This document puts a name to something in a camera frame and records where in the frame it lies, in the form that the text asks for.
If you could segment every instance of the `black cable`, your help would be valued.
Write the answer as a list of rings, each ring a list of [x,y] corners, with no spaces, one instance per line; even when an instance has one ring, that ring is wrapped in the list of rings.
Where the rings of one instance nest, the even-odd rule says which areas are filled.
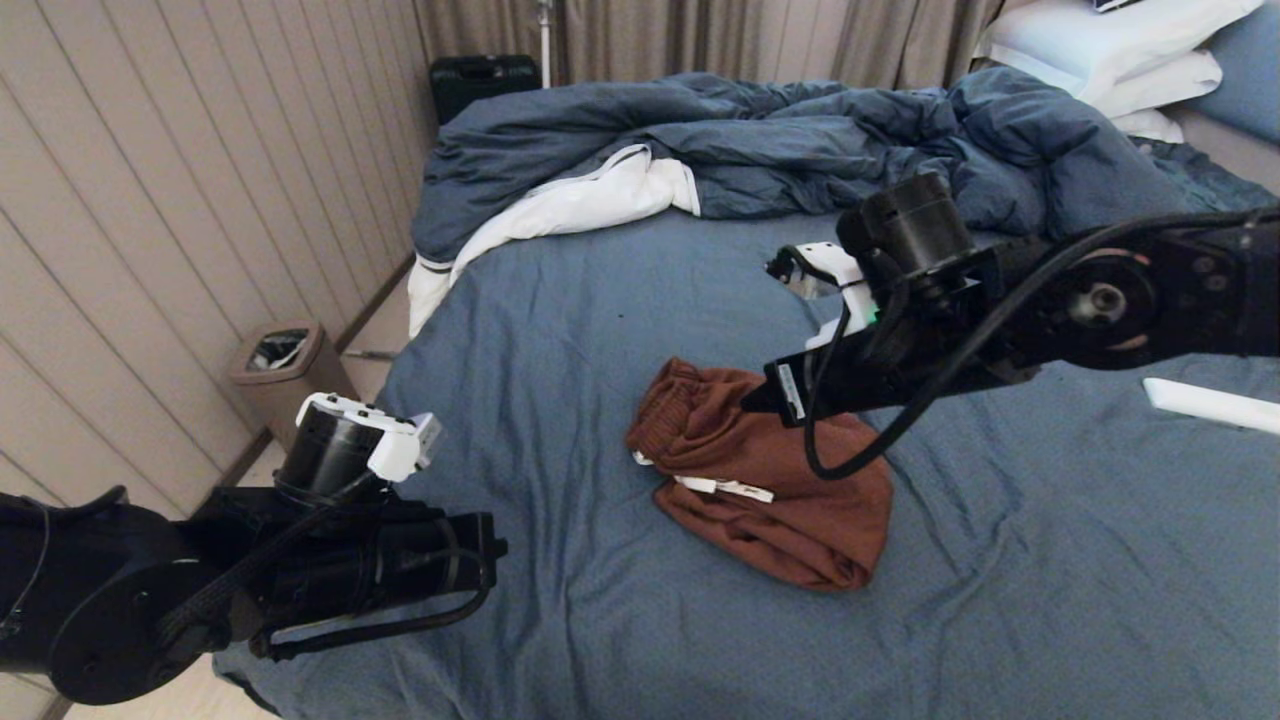
[[[874,359],[881,346],[886,340],[897,329],[902,318],[906,316],[906,310],[910,306],[911,291],[910,286],[902,278],[902,270],[899,264],[890,258],[887,254],[873,250],[868,254],[868,260],[876,264],[877,270],[879,270],[881,277],[886,283],[891,286],[890,300],[884,307],[884,313],[881,315],[876,323],[876,328],[872,331],[872,337],[863,346],[861,352],[854,360],[855,365],[861,365]],[[836,332],[832,336],[832,341],[823,350],[822,360],[818,363],[818,373],[813,378],[813,383],[809,386],[809,398],[806,402],[805,424],[804,424],[804,454],[805,460],[809,461],[809,468],[822,479],[831,480],[836,478],[828,478],[826,474],[832,470],[822,464],[822,459],[818,456],[818,420],[815,409],[818,406],[818,391],[822,387],[823,378],[827,377],[827,368],[831,365],[831,359],[836,355],[836,342],[845,337],[845,331],[849,329],[849,320],[851,313],[849,304],[846,302],[840,313],[840,322],[836,323]],[[876,359],[872,365],[878,365],[881,359]]]
[[[992,336],[995,336],[996,332],[1000,331],[1000,328],[1004,327],[1004,324],[1009,322],[1009,319],[1012,318],[1012,315],[1018,313],[1034,293],[1039,292],[1060,273],[1079,263],[1085,255],[1093,252],[1103,245],[1139,232],[1224,228],[1243,224],[1247,219],[1257,217],[1257,211],[1249,211],[1147,218],[1112,225],[1060,249],[1046,258],[1029,275],[1027,275],[1021,283],[1018,284],[1018,287],[1015,287],[996,305],[996,307],[992,309],[992,311],[982,320],[982,323],[978,324],[969,337],[965,338],[964,343],[961,343],[960,347],[956,348],[950,357],[947,357],[938,373],[920,386],[920,389],[916,391],[910,402],[908,402],[902,411],[899,413],[897,418],[895,418],[893,421],[884,428],[884,432],[882,432],[874,441],[872,441],[870,445],[858,452],[854,457],[836,465],[835,468],[824,466],[822,460],[818,457],[817,447],[814,447],[814,443],[809,442],[813,432],[810,429],[810,425],[813,424],[810,415],[810,420],[805,424],[805,457],[809,461],[809,468],[814,471],[814,474],[824,480],[836,480],[852,475],[883,455],[884,451],[897,442],[897,439],[906,433],[906,430],[920,418],[920,415],[923,415],[924,411],[933,405],[933,401],[942,395],[947,384],[955,379],[969,360],[977,355],[978,351],[987,345],[987,342],[991,341]],[[837,329],[836,337],[841,337],[841,331]],[[819,379],[832,355],[833,348],[828,347],[824,354],[823,363],[818,369]],[[814,391],[817,391],[817,387],[818,386],[815,384]],[[814,405],[814,400],[815,398],[810,396],[810,406]]]
[[[31,588],[36,587],[36,583],[40,580],[40,573],[45,569],[45,559],[49,557],[49,544],[54,533],[54,520],[50,516],[50,507],[44,502],[29,497],[23,497],[22,500],[38,507],[40,514],[44,515],[45,543],[40,546],[40,557],[36,560],[36,569],[31,571],[31,579],[27,580],[27,585],[22,588],[20,593],[18,593],[18,600],[13,601],[13,606],[9,609],[9,612],[5,612],[4,620],[0,620],[0,641],[12,638],[22,632],[22,605],[27,602],[27,596],[31,593]]]
[[[292,660],[298,655],[307,652],[319,652],[323,650],[333,650],[335,647],[376,641],[383,638],[389,638],[393,635],[402,635],[406,633],[416,633],[421,630],[433,630],[436,628],[443,628],[445,625],[452,625],[460,620],[467,619],[472,612],[484,605],[485,600],[489,597],[489,587],[485,584],[485,575],[488,565],[484,557],[472,550],[466,550],[461,547],[453,547],[439,552],[429,560],[429,562],[435,562],[445,559],[463,557],[471,560],[476,564],[480,573],[480,587],[476,589],[475,594],[471,596],[468,601],[454,607],[453,610],[445,610],[443,612],[436,612],[433,615],[426,615],[425,618],[413,618],[410,620],[399,620],[396,623],[383,623],[380,625],[365,625],[362,628],[348,628],[346,630],[337,630],[333,633],[325,633],[323,635],[316,635],[314,638],[306,638],[301,641],[285,642],[279,644],[269,644],[266,656],[271,660]]]
[[[307,512],[279,534],[255,547],[244,557],[241,557],[236,565],[232,565],[225,573],[200,588],[196,594],[188,597],[182,605],[165,612],[156,626],[160,633],[160,646],[169,647],[189,625],[205,621],[209,616],[218,612],[241,587],[257,577],[268,565],[279,560],[284,555],[284,551],[292,547],[293,543],[328,520],[330,515],[338,511],[355,495],[356,489],[372,477],[372,470],[365,470],[358,478],[329,498],[330,502],[317,505],[311,512]]]
[[[74,523],[77,520],[83,520],[84,518],[91,518],[99,512],[111,507],[113,505],[128,498],[128,492],[124,486],[115,486],[99,497],[81,505],[79,507],[49,507],[41,503],[41,510],[49,514],[49,521],[54,525],[63,525],[67,523]],[[23,497],[22,500],[37,503],[29,497]],[[40,525],[45,520],[41,515],[36,512],[27,512],[17,507],[4,509],[4,521],[17,525]]]

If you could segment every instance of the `trash can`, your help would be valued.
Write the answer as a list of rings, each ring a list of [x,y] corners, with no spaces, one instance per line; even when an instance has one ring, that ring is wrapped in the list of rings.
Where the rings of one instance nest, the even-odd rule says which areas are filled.
[[[294,419],[308,395],[335,392],[358,400],[333,342],[315,320],[256,328],[236,351],[229,375],[285,451],[293,447]]]

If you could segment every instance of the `wrinkled sheet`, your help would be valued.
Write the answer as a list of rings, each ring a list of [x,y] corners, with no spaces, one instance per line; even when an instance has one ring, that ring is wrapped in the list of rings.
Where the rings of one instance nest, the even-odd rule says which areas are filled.
[[[713,219],[829,213],[920,172],[950,183],[966,225],[1007,234],[1204,209],[1101,113],[1012,68],[914,92],[691,73],[472,104],[440,131],[415,247],[447,264],[526,191],[632,143],[691,168]]]
[[[1000,142],[1043,140],[1019,127]],[[1041,168],[1073,202],[1270,197],[1194,156],[1091,132],[1108,136],[1112,159],[1097,161],[1126,152],[1160,191],[1119,169],[1064,190]],[[544,172],[538,182],[561,170]],[[466,225],[463,196],[479,197],[460,191],[442,220]],[[1132,211],[1105,202],[1073,222]],[[758,369],[800,348],[835,299],[804,302],[760,268],[833,228],[833,215],[672,210],[477,259],[379,404],[434,411],[447,428],[401,493],[492,511],[511,542],[489,602],[451,628],[289,662],[236,647],[218,670],[307,719],[1274,717],[1280,445],[1152,410],[1139,379],[1275,401],[1275,360],[1190,356],[1121,373],[1059,363],[1032,383],[938,401],[888,454],[888,544],[856,593],[773,580],[653,505],[659,480],[622,441],[654,373],[672,355]],[[864,418],[883,427],[892,414]]]

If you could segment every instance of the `brown fabric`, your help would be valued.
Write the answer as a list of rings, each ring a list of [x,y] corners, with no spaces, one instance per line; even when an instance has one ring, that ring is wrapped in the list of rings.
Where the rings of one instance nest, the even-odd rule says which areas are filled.
[[[627,447],[664,475],[737,480],[774,493],[772,503],[694,492],[668,479],[654,502],[677,523],[774,578],[815,591],[865,585],[888,532],[893,495],[881,459],[844,480],[818,479],[804,434],[776,415],[748,414],[742,396],[764,378],[671,359],[650,386]],[[818,424],[824,462],[865,447],[876,432],[851,415]]]

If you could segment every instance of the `beige curtain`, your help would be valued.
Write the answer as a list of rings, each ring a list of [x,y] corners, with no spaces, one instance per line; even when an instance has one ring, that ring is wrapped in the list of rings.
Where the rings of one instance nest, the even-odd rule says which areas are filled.
[[[428,63],[456,55],[538,58],[534,0],[417,0]]]
[[[707,70],[754,78],[771,0],[561,0],[567,82],[648,81]]]
[[[1002,0],[852,0],[835,79],[859,87],[946,86],[969,70]]]

